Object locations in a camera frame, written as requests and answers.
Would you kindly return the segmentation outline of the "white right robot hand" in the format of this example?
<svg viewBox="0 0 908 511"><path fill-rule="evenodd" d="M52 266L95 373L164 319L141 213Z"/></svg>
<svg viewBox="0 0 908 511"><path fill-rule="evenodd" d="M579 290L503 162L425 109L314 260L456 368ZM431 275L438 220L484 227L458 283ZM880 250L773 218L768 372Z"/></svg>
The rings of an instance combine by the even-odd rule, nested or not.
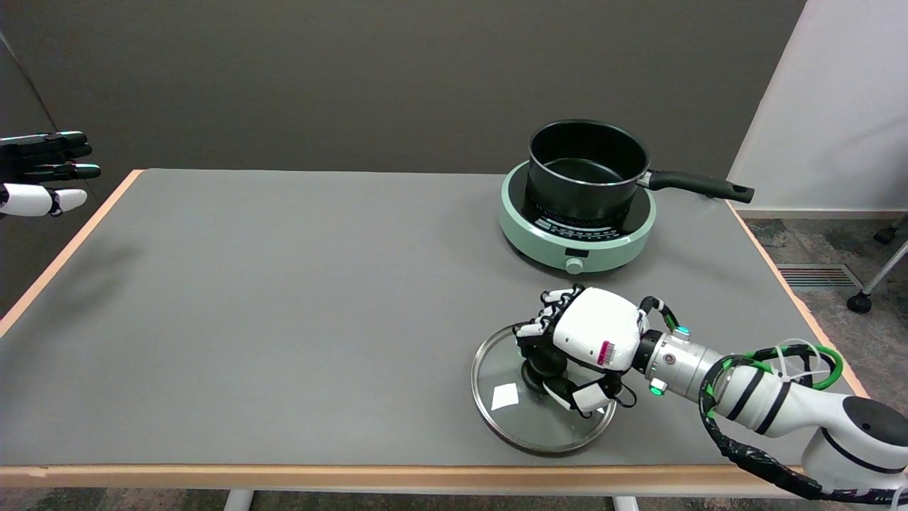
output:
<svg viewBox="0 0 908 511"><path fill-rule="evenodd" d="M576 284L544 291L538 316L511 328L528 368L528 386L564 410L590 417L635 395L623 384L648 320L610 291Z"/></svg>

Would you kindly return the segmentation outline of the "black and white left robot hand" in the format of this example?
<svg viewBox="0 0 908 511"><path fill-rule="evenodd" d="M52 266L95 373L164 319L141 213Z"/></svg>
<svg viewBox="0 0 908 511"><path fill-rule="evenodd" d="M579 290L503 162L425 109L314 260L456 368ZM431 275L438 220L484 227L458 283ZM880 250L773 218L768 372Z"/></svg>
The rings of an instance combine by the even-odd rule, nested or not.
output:
<svg viewBox="0 0 908 511"><path fill-rule="evenodd" d="M88 191L46 184L100 177L99 165L78 162L92 153L82 131L3 137L2 216L59 217L81 207L89 198Z"/></svg>

